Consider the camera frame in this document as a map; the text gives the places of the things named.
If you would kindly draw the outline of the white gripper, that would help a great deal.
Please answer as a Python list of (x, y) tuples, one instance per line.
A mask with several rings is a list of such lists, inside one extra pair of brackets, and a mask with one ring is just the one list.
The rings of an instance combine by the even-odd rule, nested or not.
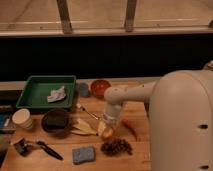
[(118, 122), (121, 111), (122, 111), (122, 107), (120, 105), (106, 106), (105, 111), (103, 113), (103, 121), (99, 122), (98, 128), (97, 128), (97, 132), (99, 136), (101, 136), (104, 133), (106, 129), (106, 124), (115, 125)]

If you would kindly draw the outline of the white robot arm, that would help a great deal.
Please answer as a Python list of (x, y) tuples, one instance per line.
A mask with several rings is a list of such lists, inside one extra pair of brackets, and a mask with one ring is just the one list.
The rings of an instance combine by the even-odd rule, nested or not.
[(213, 71), (180, 70), (135, 87), (105, 91), (103, 121), (128, 101), (149, 105), (152, 171), (213, 171)]

